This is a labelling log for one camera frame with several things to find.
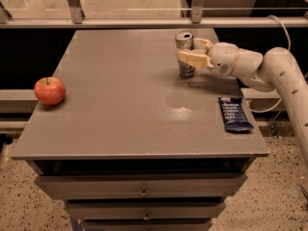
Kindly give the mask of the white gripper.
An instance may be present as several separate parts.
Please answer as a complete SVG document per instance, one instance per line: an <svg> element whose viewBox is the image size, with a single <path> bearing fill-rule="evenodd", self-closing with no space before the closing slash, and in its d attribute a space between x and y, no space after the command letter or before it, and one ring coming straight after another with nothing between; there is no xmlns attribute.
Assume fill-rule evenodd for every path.
<svg viewBox="0 0 308 231"><path fill-rule="evenodd" d="M212 73L220 76L251 78L263 60L261 53L242 49L231 43L219 42L213 45L208 39L195 38L193 44L195 49L210 50L210 57L178 50L177 59L197 69L210 67Z"/></svg>

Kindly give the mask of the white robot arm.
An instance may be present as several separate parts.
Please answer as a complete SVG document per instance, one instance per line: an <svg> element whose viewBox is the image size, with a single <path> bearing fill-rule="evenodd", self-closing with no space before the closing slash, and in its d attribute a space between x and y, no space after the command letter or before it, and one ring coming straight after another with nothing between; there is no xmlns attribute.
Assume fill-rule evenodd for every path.
<svg viewBox="0 0 308 231"><path fill-rule="evenodd" d="M274 47L266 54L227 42L195 38L193 49L179 49L177 59L192 67L207 68L219 76L232 76L263 92L277 91L308 165L308 84L293 54Z"/></svg>

